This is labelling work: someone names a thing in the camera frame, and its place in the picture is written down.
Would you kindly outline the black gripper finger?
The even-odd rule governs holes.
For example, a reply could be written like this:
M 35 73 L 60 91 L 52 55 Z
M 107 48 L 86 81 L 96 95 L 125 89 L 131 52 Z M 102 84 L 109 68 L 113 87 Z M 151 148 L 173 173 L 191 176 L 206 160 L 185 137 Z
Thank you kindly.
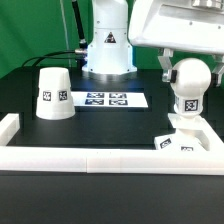
M 169 48 L 160 48 L 158 60 L 163 70 L 162 81 L 174 83 L 176 81 L 177 71 L 173 69 L 171 58 L 173 57 L 173 50 Z
M 212 70 L 212 86 L 220 87 L 224 75 L 224 55 L 214 55 L 213 59 L 216 65 Z

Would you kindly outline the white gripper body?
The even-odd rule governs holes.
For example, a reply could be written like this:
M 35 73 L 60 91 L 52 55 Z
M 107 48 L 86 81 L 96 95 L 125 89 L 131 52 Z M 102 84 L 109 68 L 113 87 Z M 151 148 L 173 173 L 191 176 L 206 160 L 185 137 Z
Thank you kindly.
M 135 46 L 224 54 L 224 0 L 136 0 L 129 25 Z

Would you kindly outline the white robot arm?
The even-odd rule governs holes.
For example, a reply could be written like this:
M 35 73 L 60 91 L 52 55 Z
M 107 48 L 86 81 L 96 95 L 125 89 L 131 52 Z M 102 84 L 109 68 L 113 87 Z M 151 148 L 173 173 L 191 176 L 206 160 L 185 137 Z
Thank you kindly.
M 86 73 L 134 72 L 134 46 L 158 48 L 163 80 L 172 80 L 175 51 L 212 55 L 216 84 L 224 77 L 224 0 L 92 0 L 93 40 L 87 48 Z

